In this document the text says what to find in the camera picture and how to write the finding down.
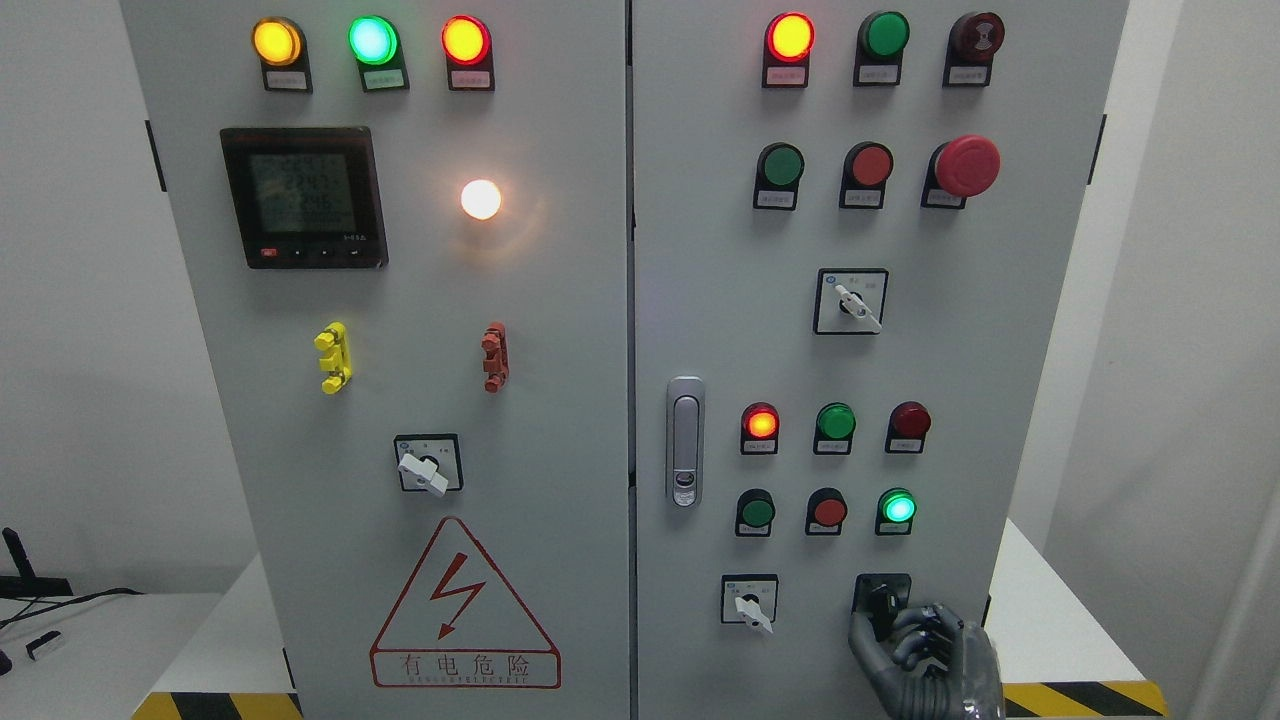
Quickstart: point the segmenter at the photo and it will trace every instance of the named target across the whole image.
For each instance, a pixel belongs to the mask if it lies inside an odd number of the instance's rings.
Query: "black cable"
[[[77,603],[81,603],[81,602],[88,602],[91,600],[97,600],[97,598],[108,596],[108,594],[146,594],[146,593],[141,593],[141,592],[138,592],[138,591],[136,591],[133,588],[111,588],[109,591],[102,591],[102,592],[96,592],[96,593],[92,593],[92,594],[86,594],[83,597],[77,597],[74,600],[67,600],[67,601],[63,601],[63,602],[59,602],[59,603],[55,603],[55,605],[50,605],[49,607],[41,607],[40,610],[36,610],[36,611],[32,611],[32,612],[27,612],[27,610],[24,609],[22,612],[14,615],[13,618],[9,618],[4,623],[0,623],[0,629],[4,629],[4,628],[6,628],[6,626],[9,626],[9,625],[12,625],[12,624],[14,624],[14,623],[17,623],[19,620],[26,620],[27,618],[35,618],[36,615],[44,615],[45,612],[52,612],[54,610],[61,610],[63,607],[67,607],[68,605],[77,605]],[[28,603],[27,607],[29,609],[32,605],[35,605],[35,602]]]

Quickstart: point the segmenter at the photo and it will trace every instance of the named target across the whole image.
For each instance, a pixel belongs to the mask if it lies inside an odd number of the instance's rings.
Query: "yellow black hazard stripe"
[[[1155,683],[1007,683],[1009,717],[1165,717]],[[151,693],[133,720],[302,720],[293,693]]]
[[[133,720],[302,720],[294,693],[151,693]]]
[[[1009,717],[1165,717],[1156,683],[1005,683]]]

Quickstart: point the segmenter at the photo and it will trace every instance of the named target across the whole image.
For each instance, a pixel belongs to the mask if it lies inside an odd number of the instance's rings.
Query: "lightning bolt symbol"
[[[461,588],[453,588],[452,591],[444,589],[445,585],[449,584],[449,580],[453,579],[453,575],[458,574],[458,570],[462,569],[462,565],[466,561],[467,561],[467,556],[466,555],[463,555],[461,552],[457,553],[457,555],[454,555],[453,556],[453,562],[449,562],[449,569],[444,571],[444,577],[440,578],[440,583],[438,585],[435,585],[435,592],[431,593],[431,600],[440,600],[443,597],[449,597],[449,596],[454,596],[454,594],[462,594],[465,592],[471,593],[471,594],[467,596],[467,598],[465,601],[462,601],[462,607],[458,607],[458,611],[453,614],[453,618],[448,623],[440,623],[440,635],[438,638],[435,638],[438,641],[439,639],[444,639],[444,635],[452,633],[456,629],[453,626],[453,624],[458,621],[458,616],[461,616],[462,612],[466,611],[467,606],[471,605],[471,601],[475,600],[477,594],[480,594],[481,589],[484,589],[484,583],[475,583],[472,585],[463,585]]]

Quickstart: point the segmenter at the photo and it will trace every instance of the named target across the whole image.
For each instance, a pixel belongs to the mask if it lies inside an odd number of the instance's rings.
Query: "white wall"
[[[1009,516],[1041,552],[1093,366],[1102,313],[1138,187],[1183,0],[1130,0],[1107,95],[1093,184],[1085,190]]]
[[[1183,5],[1046,552],[1197,720],[1257,717],[1280,661],[1276,27]]]
[[[77,591],[225,588],[253,536],[119,6],[0,1],[0,525]]]

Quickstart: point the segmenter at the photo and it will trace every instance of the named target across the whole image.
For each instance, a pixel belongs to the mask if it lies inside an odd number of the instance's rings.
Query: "warning sign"
[[[440,520],[369,648],[380,688],[556,689],[556,643],[458,518]]]

